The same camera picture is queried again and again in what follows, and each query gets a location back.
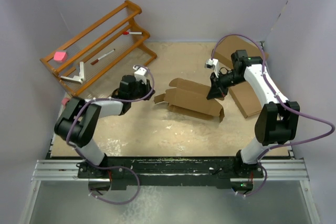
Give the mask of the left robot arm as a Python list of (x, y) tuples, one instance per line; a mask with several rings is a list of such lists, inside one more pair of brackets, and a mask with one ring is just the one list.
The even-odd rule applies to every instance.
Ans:
[(93, 139), (98, 119), (124, 115), (133, 102), (149, 100), (153, 94), (153, 81), (143, 82), (134, 75), (125, 75), (108, 98), (87, 101), (73, 97), (67, 101), (54, 126), (54, 133), (86, 159), (91, 174), (102, 178), (108, 172), (108, 158)]

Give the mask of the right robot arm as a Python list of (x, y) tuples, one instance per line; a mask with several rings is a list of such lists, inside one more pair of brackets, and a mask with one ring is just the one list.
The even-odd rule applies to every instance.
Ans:
[(260, 56), (249, 57), (247, 51), (237, 50), (231, 55), (233, 69), (221, 72), (217, 59), (208, 59), (205, 68), (213, 70), (210, 76), (211, 88), (207, 99), (224, 98), (228, 89), (237, 84), (248, 82), (255, 92), (262, 110), (255, 124), (255, 137), (237, 153), (238, 161), (234, 164), (234, 173), (246, 177), (266, 153), (268, 148), (284, 145), (296, 136), (298, 115), (285, 109), (282, 104), (295, 112), (300, 111), (297, 102), (290, 102), (270, 80), (269, 87), (264, 78), (269, 74)]

